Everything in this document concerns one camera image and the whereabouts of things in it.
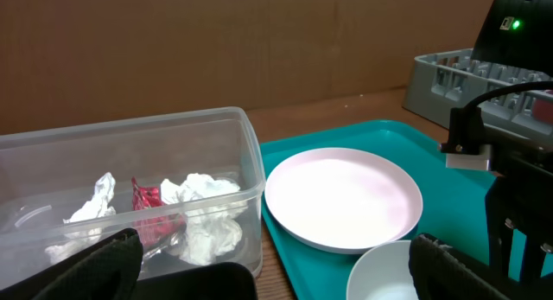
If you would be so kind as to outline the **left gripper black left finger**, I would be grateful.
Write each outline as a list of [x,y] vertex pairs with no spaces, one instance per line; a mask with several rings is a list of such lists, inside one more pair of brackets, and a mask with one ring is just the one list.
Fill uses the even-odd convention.
[[2,300],[129,299],[143,260],[138,232],[126,228],[1,290]]

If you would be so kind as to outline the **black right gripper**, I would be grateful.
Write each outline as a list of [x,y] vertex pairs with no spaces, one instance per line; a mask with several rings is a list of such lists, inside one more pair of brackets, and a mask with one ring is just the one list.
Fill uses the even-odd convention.
[[542,276],[545,248],[552,245],[552,145],[490,128],[492,171],[499,175],[486,194],[489,265],[507,277],[513,233],[526,236],[519,282]]

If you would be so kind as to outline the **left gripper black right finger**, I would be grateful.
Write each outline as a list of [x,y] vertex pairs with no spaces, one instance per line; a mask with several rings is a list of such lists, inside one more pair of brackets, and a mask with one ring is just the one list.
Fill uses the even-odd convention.
[[420,300],[552,300],[550,274],[522,284],[427,233],[410,242],[409,271]]

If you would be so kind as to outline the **grey bowl of rice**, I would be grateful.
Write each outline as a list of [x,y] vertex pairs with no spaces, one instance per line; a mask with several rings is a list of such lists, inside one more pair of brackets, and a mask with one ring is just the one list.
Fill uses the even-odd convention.
[[417,300],[409,270],[410,241],[373,247],[355,263],[346,285],[346,300]]

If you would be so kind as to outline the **small white napkin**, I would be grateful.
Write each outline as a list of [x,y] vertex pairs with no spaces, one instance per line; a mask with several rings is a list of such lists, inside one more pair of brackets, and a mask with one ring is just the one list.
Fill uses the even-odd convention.
[[[116,180],[112,174],[110,172],[105,173],[96,181],[91,199],[86,201],[68,220],[63,220],[63,222],[70,224],[115,215],[117,213],[116,209],[109,205],[114,196],[115,186]],[[67,233],[68,242],[66,244],[48,246],[44,252],[48,255],[50,264],[55,265],[76,252],[96,244],[101,233],[101,227],[82,232]]]

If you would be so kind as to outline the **red snack wrapper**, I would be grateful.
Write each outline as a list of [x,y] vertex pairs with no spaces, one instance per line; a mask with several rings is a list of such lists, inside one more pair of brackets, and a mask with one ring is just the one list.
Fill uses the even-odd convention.
[[[131,184],[133,188],[132,208],[134,211],[165,206],[159,187],[140,186],[135,177],[131,178]],[[173,235],[182,231],[186,227],[186,221],[181,214],[165,214],[135,221],[133,227],[138,232],[144,251],[147,252],[160,247]]]

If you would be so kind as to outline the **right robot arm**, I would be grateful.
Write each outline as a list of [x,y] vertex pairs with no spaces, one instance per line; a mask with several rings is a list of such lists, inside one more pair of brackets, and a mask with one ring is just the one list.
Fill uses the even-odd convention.
[[[552,0],[494,0],[473,57],[552,73]],[[525,234],[519,280],[552,283],[542,274],[552,250],[552,149],[541,141],[491,131],[492,169],[500,174],[486,195],[490,266],[507,275],[514,231]]]

